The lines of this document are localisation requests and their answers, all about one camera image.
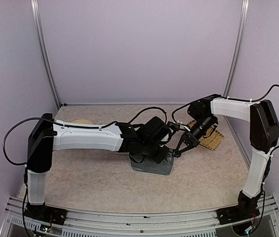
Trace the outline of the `grey zip pouch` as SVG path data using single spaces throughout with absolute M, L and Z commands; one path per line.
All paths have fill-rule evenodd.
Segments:
M 133 170 L 159 175 L 170 175 L 174 163 L 174 157 L 170 153 L 161 163 L 156 163 L 150 157 L 142 155 L 129 155 L 129 158 Z

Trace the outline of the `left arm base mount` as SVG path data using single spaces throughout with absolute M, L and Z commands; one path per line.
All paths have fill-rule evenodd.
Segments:
M 45 203 L 43 205 L 32 205 L 28 203 L 24 215 L 35 220 L 63 226 L 67 217 L 67 210 L 51 207 L 45 205 Z

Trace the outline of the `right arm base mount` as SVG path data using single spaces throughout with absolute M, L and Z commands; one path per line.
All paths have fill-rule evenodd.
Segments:
M 256 197 L 249 198 L 245 194 L 240 192 L 237 205 L 216 210 L 220 225 L 250 219 L 254 216 L 259 216 L 260 211 L 258 209 L 257 202 L 260 196 L 261 194 L 258 194 L 258 196 Z

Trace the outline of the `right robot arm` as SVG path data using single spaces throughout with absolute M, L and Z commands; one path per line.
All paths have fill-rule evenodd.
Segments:
M 175 111 L 187 108 L 187 113 L 196 123 L 188 127 L 174 119 L 174 123 L 184 127 L 181 142 L 190 150 L 199 144 L 210 127 L 217 124 L 217 116 L 239 119 L 249 124 L 249 141 L 252 148 L 249 173 L 241 194 L 254 199 L 263 191 L 265 179 L 271 165 L 273 152 L 279 149 L 279 120 L 273 104 L 265 93 L 258 99 L 238 99 L 212 94 L 185 104 Z

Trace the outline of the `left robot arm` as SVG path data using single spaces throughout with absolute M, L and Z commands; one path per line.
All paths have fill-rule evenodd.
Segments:
M 51 113 L 45 113 L 40 118 L 27 118 L 10 130 L 32 120 L 36 120 L 37 124 L 28 137 L 27 161 L 23 163 L 25 199 L 31 205 L 31 212 L 41 220 L 50 215 L 49 206 L 44 204 L 45 183 L 54 151 L 106 150 L 128 153 L 130 157 L 140 156 L 142 160 L 150 158 L 159 164 L 169 153 L 166 143 L 173 132 L 166 121 L 158 117 L 145 124 L 113 121 L 106 125 L 81 125 L 55 120 Z

